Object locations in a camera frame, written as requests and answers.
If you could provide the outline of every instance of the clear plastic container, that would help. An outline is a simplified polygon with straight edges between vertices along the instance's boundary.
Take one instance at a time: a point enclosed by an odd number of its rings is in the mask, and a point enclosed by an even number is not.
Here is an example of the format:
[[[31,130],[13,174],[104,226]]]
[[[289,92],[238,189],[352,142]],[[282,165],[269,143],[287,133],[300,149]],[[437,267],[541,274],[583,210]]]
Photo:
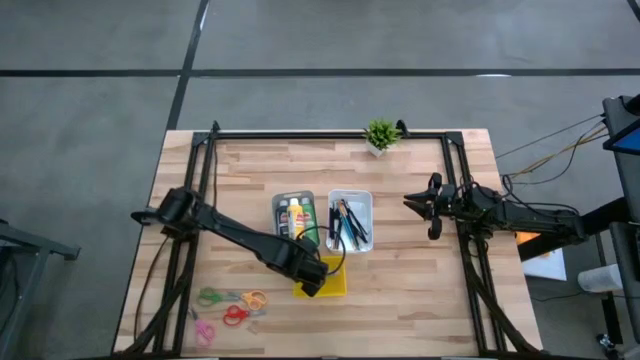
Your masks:
[[[363,243],[361,240],[358,241],[360,245],[360,250],[357,250],[352,242],[351,237],[345,227],[342,227],[342,231],[340,233],[340,237],[345,243],[345,247],[347,253],[363,253],[370,251],[373,249],[373,196],[371,193],[365,190],[340,190],[335,189],[329,192],[329,211],[331,211],[331,206],[334,201],[344,199],[349,203],[349,207],[353,214],[358,218],[362,227],[367,231],[367,243]],[[327,231],[326,238],[326,246],[329,251],[342,254],[342,245],[338,246],[338,249],[334,249],[332,247],[333,240],[329,237],[329,232]]]

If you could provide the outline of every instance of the butcher block tabletop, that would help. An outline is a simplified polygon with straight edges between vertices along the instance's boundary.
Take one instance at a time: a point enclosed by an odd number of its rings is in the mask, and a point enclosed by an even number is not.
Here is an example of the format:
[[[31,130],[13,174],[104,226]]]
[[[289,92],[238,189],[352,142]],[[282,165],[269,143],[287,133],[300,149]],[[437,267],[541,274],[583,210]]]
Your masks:
[[[472,129],[462,133],[474,180],[501,189],[488,131]],[[192,134],[193,131],[167,132],[150,206],[157,207],[170,188],[183,185]],[[210,347],[196,345],[195,324],[188,317],[183,356],[478,354],[455,225],[443,219],[441,238],[428,240],[429,224],[402,204],[403,195],[427,188],[433,172],[445,173],[439,140],[401,140],[380,158],[371,155],[364,140],[359,139],[217,140],[216,144],[217,207],[221,213],[253,229],[272,232],[271,198],[279,193],[310,190],[315,195],[318,224],[326,225],[329,191],[367,190],[373,195],[375,245],[368,253],[347,256],[346,296],[300,299],[292,295],[291,280],[268,270],[251,252],[202,232],[191,300],[199,316],[214,325],[216,337]],[[196,186],[201,164],[202,157],[196,166]],[[456,174],[460,176],[457,163]],[[212,200],[210,176],[206,202],[211,204]],[[154,225],[142,232],[114,351],[133,342],[136,305],[151,261],[165,239],[160,230],[161,226]],[[138,331],[160,304],[170,242],[163,248],[149,283]],[[499,304],[525,338],[541,347],[513,234],[496,233],[489,245]],[[321,253],[328,254],[322,248]],[[262,290],[269,301],[266,315],[228,327],[222,317],[230,303],[212,307],[195,303],[204,287],[233,292]],[[488,312],[481,306],[488,343],[493,345]],[[167,349],[172,343],[176,313],[177,306],[169,318]]]

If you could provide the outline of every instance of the gray floor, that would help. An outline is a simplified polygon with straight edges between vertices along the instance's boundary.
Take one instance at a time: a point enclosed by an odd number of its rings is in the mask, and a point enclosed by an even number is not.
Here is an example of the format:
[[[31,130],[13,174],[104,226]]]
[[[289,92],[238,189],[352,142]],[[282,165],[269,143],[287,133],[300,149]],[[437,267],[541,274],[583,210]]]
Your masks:
[[[0,68],[178,68],[197,0],[0,0]],[[195,67],[632,67],[640,33],[622,0],[212,1]],[[0,218],[76,243],[54,259],[21,358],[108,354],[176,79],[0,78]],[[496,154],[635,94],[638,77],[192,79],[179,129],[360,128],[373,117],[418,128],[488,128]],[[501,158],[525,167],[591,124]],[[562,159],[531,175],[544,179]],[[581,211],[621,195],[610,153],[584,146],[560,179],[518,188]],[[570,281],[530,279],[532,296],[574,293],[598,265],[593,243],[566,249]],[[599,301],[534,302],[547,350],[602,357]],[[624,323],[625,335],[629,335]]]

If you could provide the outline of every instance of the pink scissors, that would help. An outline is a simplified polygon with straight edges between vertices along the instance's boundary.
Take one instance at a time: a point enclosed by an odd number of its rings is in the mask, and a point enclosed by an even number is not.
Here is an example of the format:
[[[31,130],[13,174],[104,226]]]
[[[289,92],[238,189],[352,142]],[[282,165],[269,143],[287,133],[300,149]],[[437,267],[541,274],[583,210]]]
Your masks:
[[[213,344],[213,338],[216,336],[216,332],[208,322],[200,320],[198,314],[193,307],[191,307],[191,316],[196,322],[196,344],[200,346],[211,346]]]

